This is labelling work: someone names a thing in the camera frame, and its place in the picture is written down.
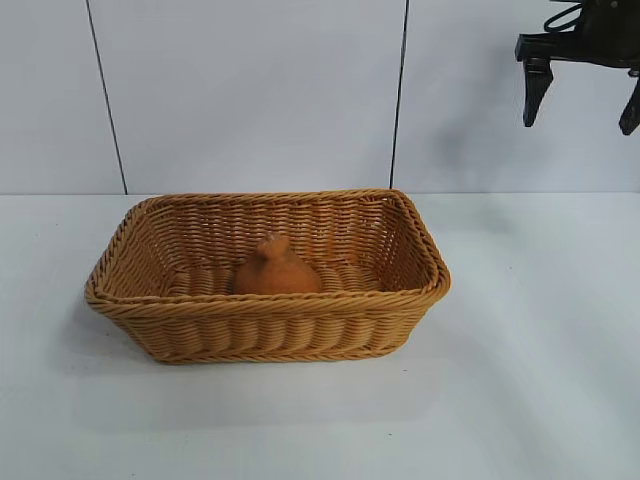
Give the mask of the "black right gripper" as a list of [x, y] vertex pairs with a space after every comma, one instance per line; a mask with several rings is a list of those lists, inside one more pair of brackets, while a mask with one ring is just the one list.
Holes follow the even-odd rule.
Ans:
[[623, 134], [640, 124], [639, 1], [571, 1], [548, 18], [543, 31], [521, 34], [515, 58], [523, 62], [523, 123], [533, 126], [542, 100], [553, 82], [550, 61], [588, 63], [627, 69], [637, 80], [619, 120]]

